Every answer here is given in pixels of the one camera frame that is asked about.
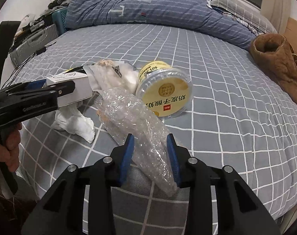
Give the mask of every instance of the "red logo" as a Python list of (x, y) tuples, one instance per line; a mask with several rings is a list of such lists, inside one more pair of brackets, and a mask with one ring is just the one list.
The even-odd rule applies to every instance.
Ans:
[(170, 110), (170, 104), (164, 106), (164, 111), (165, 110)]

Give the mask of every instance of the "beige curtain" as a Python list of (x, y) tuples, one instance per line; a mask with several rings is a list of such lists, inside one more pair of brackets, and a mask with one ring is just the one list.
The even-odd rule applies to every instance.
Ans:
[(283, 34), (290, 17), (291, 0), (262, 0), (260, 13), (275, 27), (279, 34)]

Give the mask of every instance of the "bubble wrap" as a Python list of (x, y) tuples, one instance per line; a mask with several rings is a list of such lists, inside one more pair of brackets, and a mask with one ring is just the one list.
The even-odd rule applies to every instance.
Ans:
[(132, 160), (168, 196), (177, 190), (167, 153), (162, 121), (136, 96), (123, 88), (111, 88), (97, 98), (98, 114), (108, 133), (123, 145), (128, 133), (135, 138)]

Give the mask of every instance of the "silver suitcase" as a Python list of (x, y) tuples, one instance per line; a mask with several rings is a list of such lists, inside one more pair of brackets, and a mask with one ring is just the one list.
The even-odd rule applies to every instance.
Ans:
[(44, 29), (38, 30), (10, 53), (12, 62), (16, 67), (20, 66), (37, 50), (44, 48), (46, 44), (58, 37), (58, 31), (55, 24), (47, 26)]

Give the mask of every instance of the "gray bed sheet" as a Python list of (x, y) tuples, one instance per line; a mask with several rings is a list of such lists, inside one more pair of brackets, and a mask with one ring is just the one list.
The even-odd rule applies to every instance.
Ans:
[[(274, 219), (297, 202), (297, 105), (254, 64), (249, 53), (205, 34), (149, 24), (93, 26), (69, 31), (22, 69), (17, 82), (100, 59), (125, 60), (140, 68), (162, 60), (191, 76), (193, 100), (165, 124), (207, 165), (233, 166)], [(92, 144), (51, 128), (54, 112), (24, 122), (20, 172), (42, 197), (69, 164), (94, 164), (114, 140), (99, 122), (94, 96), (80, 107), (96, 125)], [(217, 209), (213, 194), (213, 234)], [(88, 233), (88, 194), (83, 229)], [(189, 189), (168, 198), (136, 165), (127, 182), (112, 189), (118, 235), (184, 234)]]

